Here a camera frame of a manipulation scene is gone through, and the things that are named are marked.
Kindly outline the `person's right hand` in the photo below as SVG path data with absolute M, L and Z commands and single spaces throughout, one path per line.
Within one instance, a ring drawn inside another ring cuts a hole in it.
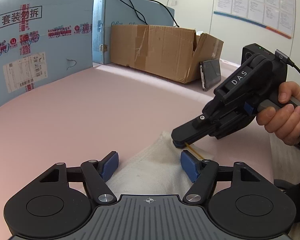
M 268 133 L 274 133 L 286 145 L 293 146 L 300 142 L 300 106 L 289 104 L 291 97 L 300 101 L 300 86 L 294 81 L 282 83 L 278 101 L 285 106 L 278 111 L 274 107 L 264 109 L 258 113 L 256 121 Z

